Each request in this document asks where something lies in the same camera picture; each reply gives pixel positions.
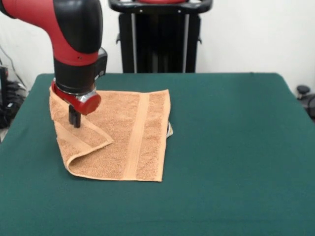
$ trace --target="orange towel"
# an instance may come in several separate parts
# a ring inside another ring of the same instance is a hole
[[[99,108],[68,123],[68,104],[50,92],[50,112],[66,169],[100,180],[162,181],[169,91],[97,91]]]

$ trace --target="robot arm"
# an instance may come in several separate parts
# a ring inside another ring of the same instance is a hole
[[[95,77],[104,74],[107,54],[100,50],[102,10],[99,0],[0,0],[0,10],[44,29],[52,42],[53,91],[68,102],[69,121],[98,107]]]

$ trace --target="table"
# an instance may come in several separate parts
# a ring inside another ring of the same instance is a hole
[[[315,235],[315,126],[278,74],[108,74],[169,89],[163,182],[64,168],[40,75],[0,145],[0,235]]]

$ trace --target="white wall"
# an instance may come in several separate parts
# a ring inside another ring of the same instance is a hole
[[[101,1],[107,71],[121,72],[118,13]],[[278,72],[292,90],[297,84],[315,89],[314,15],[313,0],[214,0],[213,10],[201,15],[197,72]],[[1,14],[0,44],[29,87],[38,74],[53,72],[51,44],[43,30]],[[0,57],[9,63],[1,52]]]

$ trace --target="black knob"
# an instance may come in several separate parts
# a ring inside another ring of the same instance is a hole
[[[306,95],[307,93],[309,93],[311,91],[311,89],[309,87],[305,86],[305,85],[299,85],[297,87],[297,91],[301,95]]]

